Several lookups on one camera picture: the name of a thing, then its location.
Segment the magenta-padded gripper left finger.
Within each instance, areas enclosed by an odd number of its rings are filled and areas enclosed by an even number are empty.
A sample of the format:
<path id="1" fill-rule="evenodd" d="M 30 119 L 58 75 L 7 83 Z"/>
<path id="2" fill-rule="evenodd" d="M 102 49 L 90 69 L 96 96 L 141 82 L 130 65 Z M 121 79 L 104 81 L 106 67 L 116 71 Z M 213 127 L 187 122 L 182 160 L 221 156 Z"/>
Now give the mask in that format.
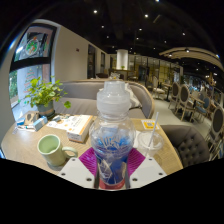
<path id="1" fill-rule="evenodd" d="M 72 157 L 58 176 L 84 188 L 97 188 L 99 175 L 94 150 L 89 148 L 79 158 Z"/>

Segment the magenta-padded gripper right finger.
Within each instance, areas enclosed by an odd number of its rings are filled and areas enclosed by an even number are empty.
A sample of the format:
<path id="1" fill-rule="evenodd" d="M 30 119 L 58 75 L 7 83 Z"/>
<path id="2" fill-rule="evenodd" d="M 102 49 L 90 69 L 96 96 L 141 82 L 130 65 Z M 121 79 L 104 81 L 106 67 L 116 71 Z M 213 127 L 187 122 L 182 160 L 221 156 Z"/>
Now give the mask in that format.
<path id="1" fill-rule="evenodd" d="M 140 188 L 166 176 L 153 157 L 146 158 L 133 148 L 127 159 L 127 173 L 130 188 Z"/>

